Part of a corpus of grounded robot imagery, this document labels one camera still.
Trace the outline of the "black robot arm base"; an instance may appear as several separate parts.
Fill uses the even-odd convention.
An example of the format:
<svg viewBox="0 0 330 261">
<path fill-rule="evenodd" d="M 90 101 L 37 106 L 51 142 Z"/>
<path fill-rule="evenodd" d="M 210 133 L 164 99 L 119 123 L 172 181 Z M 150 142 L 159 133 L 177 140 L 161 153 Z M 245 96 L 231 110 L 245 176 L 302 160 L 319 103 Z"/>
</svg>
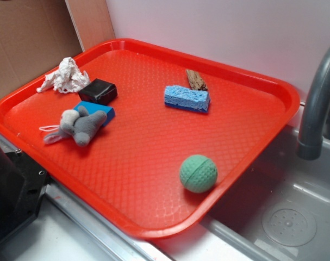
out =
<svg viewBox="0 0 330 261">
<path fill-rule="evenodd" d="M 37 218 L 47 180 L 28 154 L 0 147 L 0 245 Z"/>
</svg>

